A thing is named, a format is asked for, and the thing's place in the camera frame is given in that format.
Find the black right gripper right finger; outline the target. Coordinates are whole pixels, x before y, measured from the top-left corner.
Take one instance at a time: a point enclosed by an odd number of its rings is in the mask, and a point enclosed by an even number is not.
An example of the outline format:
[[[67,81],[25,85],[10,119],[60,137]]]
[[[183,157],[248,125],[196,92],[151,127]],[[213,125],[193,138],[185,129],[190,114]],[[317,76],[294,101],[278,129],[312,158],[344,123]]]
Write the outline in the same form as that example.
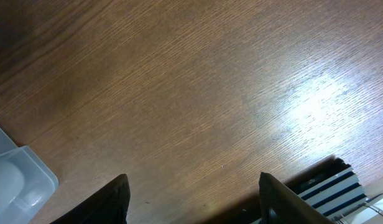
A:
[[[260,174],[259,202],[262,223],[332,224],[270,173]]]

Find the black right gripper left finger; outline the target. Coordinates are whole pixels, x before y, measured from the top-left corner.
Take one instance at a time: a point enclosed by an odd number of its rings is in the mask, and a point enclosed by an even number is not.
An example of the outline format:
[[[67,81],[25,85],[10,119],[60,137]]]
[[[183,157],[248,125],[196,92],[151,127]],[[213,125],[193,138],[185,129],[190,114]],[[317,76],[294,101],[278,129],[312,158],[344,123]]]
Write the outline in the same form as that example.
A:
[[[120,174],[52,224],[127,224],[131,193],[126,174]]]

